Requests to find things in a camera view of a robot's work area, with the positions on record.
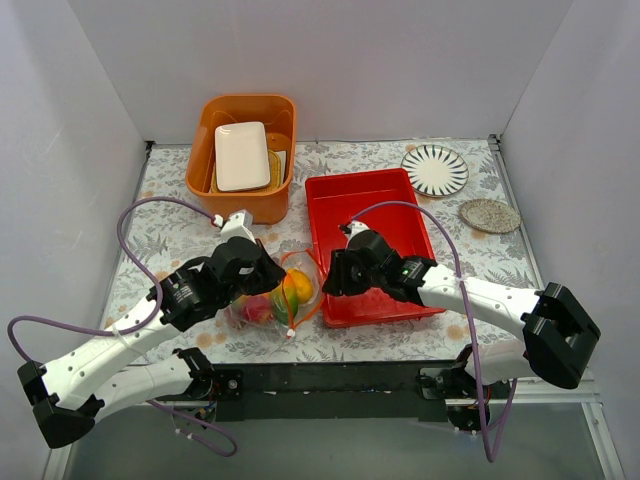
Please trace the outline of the red apple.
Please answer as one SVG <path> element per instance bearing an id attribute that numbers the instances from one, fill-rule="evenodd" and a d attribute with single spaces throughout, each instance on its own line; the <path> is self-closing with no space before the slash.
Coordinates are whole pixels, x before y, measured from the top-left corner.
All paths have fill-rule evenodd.
<path id="1" fill-rule="evenodd" d="M 265 295 L 247 296 L 240 311 L 250 323 L 266 324 L 273 320 L 271 301 Z"/>

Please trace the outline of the red green mango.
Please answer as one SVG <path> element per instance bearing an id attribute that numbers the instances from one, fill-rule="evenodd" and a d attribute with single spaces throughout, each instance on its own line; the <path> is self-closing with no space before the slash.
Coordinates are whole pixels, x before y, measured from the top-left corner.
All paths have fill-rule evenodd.
<path id="1" fill-rule="evenodd" d="M 274 318 L 283 325 L 294 319 L 301 305 L 315 297 L 315 287 L 302 270 L 290 268 L 283 281 L 269 293 Z"/>

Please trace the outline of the clear zip top bag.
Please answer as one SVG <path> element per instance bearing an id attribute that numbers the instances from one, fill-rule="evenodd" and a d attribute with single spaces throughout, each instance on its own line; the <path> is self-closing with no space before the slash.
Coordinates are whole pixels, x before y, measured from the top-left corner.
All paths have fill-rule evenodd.
<path id="1" fill-rule="evenodd" d="M 325 275 L 313 252 L 310 249 L 286 252 L 278 264 L 285 277 L 274 289 L 253 296 L 242 295 L 225 309 L 225 318 L 233 328 L 273 331 L 291 339 L 303 323 L 321 310 Z"/>

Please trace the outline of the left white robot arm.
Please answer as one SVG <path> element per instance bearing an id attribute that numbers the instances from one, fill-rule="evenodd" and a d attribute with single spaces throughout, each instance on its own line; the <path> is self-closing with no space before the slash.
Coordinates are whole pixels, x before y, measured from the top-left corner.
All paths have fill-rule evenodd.
<path id="1" fill-rule="evenodd" d="M 198 348 L 176 349 L 155 364 L 132 363 L 240 296 L 271 292 L 284 277 L 260 241 L 233 237 L 211 256 L 185 262 L 123 318 L 72 352 L 23 364 L 17 374 L 47 445 L 70 445 L 107 416 L 159 397 L 216 397 L 222 381 Z"/>

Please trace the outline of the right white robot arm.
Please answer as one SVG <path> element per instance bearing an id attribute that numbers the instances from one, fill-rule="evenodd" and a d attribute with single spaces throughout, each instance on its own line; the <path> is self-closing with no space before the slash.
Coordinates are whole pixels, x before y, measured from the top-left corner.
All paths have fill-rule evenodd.
<path id="1" fill-rule="evenodd" d="M 323 285 L 334 297 L 378 288 L 390 298 L 474 318 L 514 336 L 463 355 L 452 373 L 454 389 L 475 397 L 490 384 L 537 376 L 571 390 L 582 380 L 601 332 L 574 294 L 550 282 L 542 290 L 507 287 L 459 274 L 432 259 L 401 256 L 376 231 L 352 234 L 332 252 Z"/>

